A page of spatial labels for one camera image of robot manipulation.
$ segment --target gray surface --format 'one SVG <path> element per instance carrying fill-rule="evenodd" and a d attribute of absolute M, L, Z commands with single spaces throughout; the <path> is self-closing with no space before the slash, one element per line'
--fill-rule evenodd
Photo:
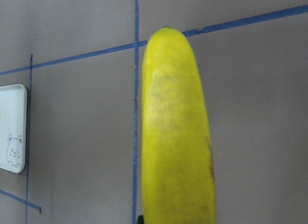
<path fill-rule="evenodd" d="M 0 0 L 0 72 L 28 66 L 31 53 L 36 64 L 132 43 L 133 3 Z M 165 25 L 185 31 L 303 4 L 140 0 L 140 40 Z M 211 124 L 218 224 L 307 223 L 307 21 L 189 38 Z M 0 86 L 16 83 L 29 88 L 29 71 L 0 76 Z M 131 223 L 133 97 L 134 50 L 33 70 L 29 201 L 42 214 L 29 208 L 29 224 Z M 26 171 L 0 178 L 0 189 L 25 199 Z M 1 224 L 25 222 L 22 203 L 0 194 L 0 207 Z"/>

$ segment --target white tray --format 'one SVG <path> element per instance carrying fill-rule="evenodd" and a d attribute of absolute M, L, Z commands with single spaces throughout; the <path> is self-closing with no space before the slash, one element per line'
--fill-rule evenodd
<path fill-rule="evenodd" d="M 27 90 L 0 87 L 0 168 L 15 173 L 25 167 Z"/>

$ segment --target bear print on tray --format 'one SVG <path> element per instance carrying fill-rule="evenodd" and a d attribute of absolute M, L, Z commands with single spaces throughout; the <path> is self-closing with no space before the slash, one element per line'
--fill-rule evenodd
<path fill-rule="evenodd" d="M 23 137 L 13 137 L 11 134 L 8 136 L 8 149 L 6 151 L 6 159 L 8 165 L 21 168 L 22 166 L 22 155 L 23 153 Z"/>

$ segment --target banana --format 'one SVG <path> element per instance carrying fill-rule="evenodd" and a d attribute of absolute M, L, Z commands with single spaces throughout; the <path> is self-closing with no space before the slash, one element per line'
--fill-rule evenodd
<path fill-rule="evenodd" d="M 164 27 L 142 66 L 145 224 L 214 224 L 215 183 L 205 99 L 193 50 Z"/>

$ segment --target black object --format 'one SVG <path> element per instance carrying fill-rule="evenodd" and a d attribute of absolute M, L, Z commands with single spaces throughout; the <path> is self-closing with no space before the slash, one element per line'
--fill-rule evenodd
<path fill-rule="evenodd" d="M 138 216 L 137 224 L 144 224 L 143 215 Z"/>

